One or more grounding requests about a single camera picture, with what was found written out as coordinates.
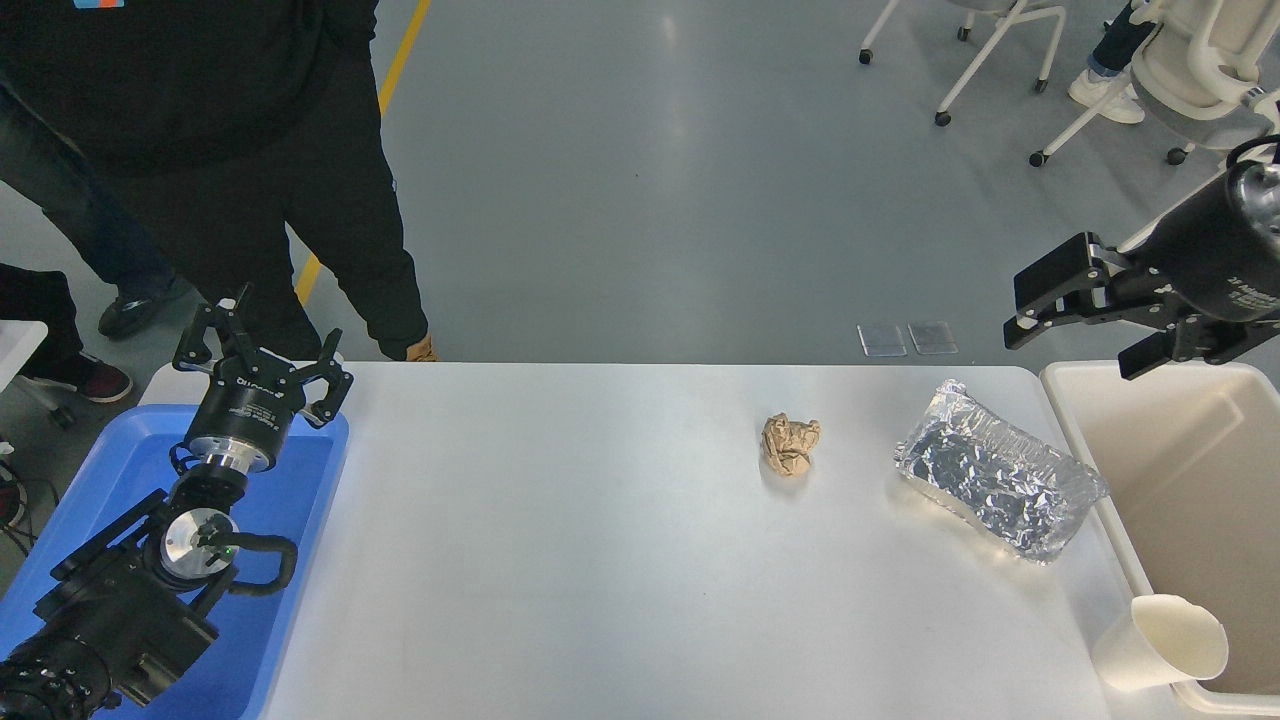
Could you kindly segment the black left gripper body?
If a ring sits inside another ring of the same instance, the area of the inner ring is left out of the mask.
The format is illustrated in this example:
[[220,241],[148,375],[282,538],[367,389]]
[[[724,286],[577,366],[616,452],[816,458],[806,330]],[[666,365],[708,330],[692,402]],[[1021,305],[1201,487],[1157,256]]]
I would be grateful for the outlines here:
[[296,365],[279,357],[224,357],[188,429],[188,450],[207,457],[244,446],[252,460],[278,459],[303,393]]

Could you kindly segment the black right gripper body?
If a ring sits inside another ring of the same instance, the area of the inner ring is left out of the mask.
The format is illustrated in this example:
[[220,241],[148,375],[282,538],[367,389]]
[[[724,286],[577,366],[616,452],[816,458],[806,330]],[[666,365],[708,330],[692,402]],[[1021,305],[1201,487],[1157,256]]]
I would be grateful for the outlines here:
[[1197,310],[1253,322],[1279,306],[1279,173],[1229,168],[1167,211],[1135,250]]

